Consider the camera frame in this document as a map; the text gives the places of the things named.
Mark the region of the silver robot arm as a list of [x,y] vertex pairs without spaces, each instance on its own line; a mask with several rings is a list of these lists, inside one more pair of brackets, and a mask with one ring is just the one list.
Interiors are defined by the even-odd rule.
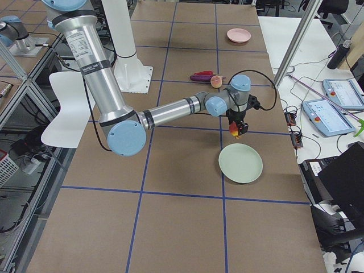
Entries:
[[137,154],[146,143],[146,130],[206,110],[212,116],[226,114],[238,133],[247,130],[243,119],[249,108],[250,79],[238,73],[219,93],[194,96],[142,112],[129,106],[124,91],[148,90],[152,68],[137,57],[129,11],[125,1],[103,1],[108,28],[115,45],[111,64],[96,31],[97,16],[90,1],[45,1],[49,25],[62,33],[71,48],[100,111],[109,148],[120,156]]
[[13,56],[35,57],[41,48],[48,46],[48,40],[32,36],[15,15],[1,18],[1,42]]

